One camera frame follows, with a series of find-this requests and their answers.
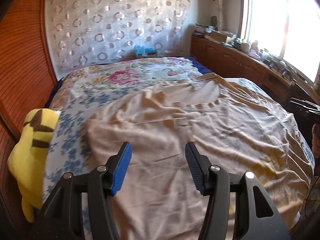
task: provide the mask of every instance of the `yellow plush toy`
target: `yellow plush toy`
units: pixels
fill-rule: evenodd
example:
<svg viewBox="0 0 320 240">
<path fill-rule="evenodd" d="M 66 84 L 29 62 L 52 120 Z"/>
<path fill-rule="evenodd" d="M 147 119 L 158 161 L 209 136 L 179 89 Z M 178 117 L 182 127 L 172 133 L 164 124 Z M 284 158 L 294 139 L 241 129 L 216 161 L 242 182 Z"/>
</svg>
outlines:
<svg viewBox="0 0 320 240">
<path fill-rule="evenodd" d="M 22 211 L 33 223 L 33 208 L 42 207 L 42 180 L 45 159 L 59 115 L 47 108 L 30 111 L 19 142 L 13 148 L 8 167 L 18 182 L 22 195 Z"/>
</svg>

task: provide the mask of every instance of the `beige shirt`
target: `beige shirt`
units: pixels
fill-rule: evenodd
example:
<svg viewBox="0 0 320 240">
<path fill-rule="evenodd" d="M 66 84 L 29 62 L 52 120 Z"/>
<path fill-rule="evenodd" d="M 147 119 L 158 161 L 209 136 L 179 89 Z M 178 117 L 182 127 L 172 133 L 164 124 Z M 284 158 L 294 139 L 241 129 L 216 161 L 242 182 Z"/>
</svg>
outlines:
<svg viewBox="0 0 320 240">
<path fill-rule="evenodd" d="M 132 144 L 113 216 L 122 240 L 196 239 L 207 197 L 196 190 L 184 148 L 227 172 L 252 171 L 276 204 L 288 228 L 301 208 L 313 175 L 292 114 L 278 103 L 210 73 L 196 82 L 156 85 L 126 95 L 86 123 L 97 164 L 121 144 Z M 232 238 L 235 198 L 230 199 Z"/>
</svg>

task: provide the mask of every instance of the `metal screw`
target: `metal screw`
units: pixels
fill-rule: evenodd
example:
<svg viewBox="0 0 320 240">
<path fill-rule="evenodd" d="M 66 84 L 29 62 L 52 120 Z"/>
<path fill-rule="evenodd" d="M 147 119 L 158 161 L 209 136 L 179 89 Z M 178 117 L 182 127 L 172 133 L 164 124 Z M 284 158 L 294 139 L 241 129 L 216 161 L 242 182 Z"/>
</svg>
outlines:
<svg viewBox="0 0 320 240">
<path fill-rule="evenodd" d="M 64 179 L 70 179 L 72 177 L 72 173 L 71 172 L 67 172 L 65 174 L 63 174 L 63 178 Z"/>
<path fill-rule="evenodd" d="M 248 171 L 245 173 L 245 176 L 248 178 L 248 179 L 253 179 L 254 178 L 254 174 L 251 172 L 251 171 Z"/>
<path fill-rule="evenodd" d="M 220 167 L 219 167 L 218 165 L 212 165 L 212 166 L 210 167 L 210 169 L 211 169 L 212 171 L 220 171 Z"/>
<path fill-rule="evenodd" d="M 107 167 L 104 166 L 104 165 L 100 165 L 100 166 L 97 167 L 97 170 L 100 171 L 100 172 L 103 172 L 103 171 L 107 170 Z"/>
</svg>

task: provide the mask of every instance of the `black cable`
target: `black cable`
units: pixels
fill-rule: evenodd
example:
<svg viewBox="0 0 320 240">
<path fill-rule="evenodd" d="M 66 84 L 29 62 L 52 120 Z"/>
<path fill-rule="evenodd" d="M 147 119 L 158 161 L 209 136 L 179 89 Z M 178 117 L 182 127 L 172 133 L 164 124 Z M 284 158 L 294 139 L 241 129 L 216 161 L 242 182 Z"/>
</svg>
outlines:
<svg viewBox="0 0 320 240">
<path fill-rule="evenodd" d="M 311 189 L 310 189 L 310 191 L 309 191 L 309 194 L 308 194 L 308 196 L 307 196 L 307 198 L 306 198 L 306 203 L 305 203 L 305 205 L 304 205 L 304 216 L 306 217 L 307 220 L 309 220 L 309 218 L 307 217 L 307 214 L 306 214 L 307 201 L 308 201 L 308 198 L 309 198 L 309 196 L 310 196 L 311 191 L 313 190 L 314 186 L 317 184 L 319 178 L 320 178 L 320 175 L 319 175 L 318 178 L 316 179 L 316 182 L 312 185 L 312 187 L 311 187 Z"/>
</svg>

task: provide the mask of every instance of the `brown stripe on plush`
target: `brown stripe on plush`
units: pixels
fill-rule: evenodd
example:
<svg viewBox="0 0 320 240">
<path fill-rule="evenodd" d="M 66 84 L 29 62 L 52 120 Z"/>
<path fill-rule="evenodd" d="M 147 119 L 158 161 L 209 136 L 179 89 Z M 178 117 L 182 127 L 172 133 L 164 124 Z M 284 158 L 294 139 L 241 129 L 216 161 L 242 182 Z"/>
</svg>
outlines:
<svg viewBox="0 0 320 240">
<path fill-rule="evenodd" d="M 41 117 L 42 117 L 42 109 L 36 112 L 35 116 L 30 121 L 30 126 L 33 127 L 34 131 L 37 131 L 40 124 L 41 124 Z"/>
<path fill-rule="evenodd" d="M 53 132 L 54 129 L 52 129 L 52 128 L 48 127 L 48 126 L 40 125 L 40 126 L 38 127 L 38 130 L 37 130 L 37 131 L 38 131 L 38 132 Z"/>
<path fill-rule="evenodd" d="M 33 139 L 32 146 L 38 148 L 49 148 L 49 143 Z"/>
</svg>

